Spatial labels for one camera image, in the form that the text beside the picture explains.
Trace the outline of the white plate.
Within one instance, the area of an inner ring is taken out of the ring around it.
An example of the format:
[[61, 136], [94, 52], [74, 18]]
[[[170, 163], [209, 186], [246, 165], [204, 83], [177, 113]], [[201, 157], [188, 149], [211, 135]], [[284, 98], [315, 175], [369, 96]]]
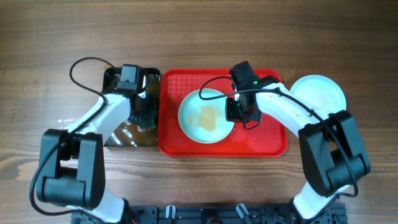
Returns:
[[188, 94], [178, 109], [178, 123], [191, 140], [213, 144], [223, 140], [234, 128], [226, 120], [226, 99], [222, 92], [205, 88]]
[[343, 90], [333, 80], [322, 75], [307, 75], [298, 79], [290, 92], [311, 105], [332, 113], [347, 109]]

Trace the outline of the green and yellow sponge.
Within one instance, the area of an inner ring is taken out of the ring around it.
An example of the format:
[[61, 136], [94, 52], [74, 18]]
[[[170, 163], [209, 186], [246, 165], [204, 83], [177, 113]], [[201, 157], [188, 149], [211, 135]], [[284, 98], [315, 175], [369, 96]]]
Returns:
[[157, 127], [157, 121], [154, 118], [146, 118], [141, 121], [142, 129], [153, 129]]

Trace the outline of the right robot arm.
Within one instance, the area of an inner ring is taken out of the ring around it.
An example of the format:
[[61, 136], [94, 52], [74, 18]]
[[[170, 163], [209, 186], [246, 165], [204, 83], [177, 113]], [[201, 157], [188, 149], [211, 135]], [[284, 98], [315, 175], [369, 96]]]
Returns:
[[339, 197], [357, 196], [357, 182], [370, 173], [371, 163], [343, 91], [333, 80], [307, 75], [288, 90], [272, 76], [230, 79], [239, 96], [227, 99], [232, 109], [227, 117], [244, 121], [264, 113], [299, 139], [307, 182], [290, 203], [290, 222], [312, 222]]

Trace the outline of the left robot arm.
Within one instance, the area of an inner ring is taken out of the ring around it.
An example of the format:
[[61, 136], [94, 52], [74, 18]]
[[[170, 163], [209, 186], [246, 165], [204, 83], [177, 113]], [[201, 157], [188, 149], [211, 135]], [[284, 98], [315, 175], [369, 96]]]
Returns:
[[154, 95], [99, 94], [76, 123], [48, 129], [30, 184], [32, 207], [46, 216], [75, 213], [100, 223], [133, 223], [128, 201], [105, 188], [103, 146], [121, 123], [156, 115]]

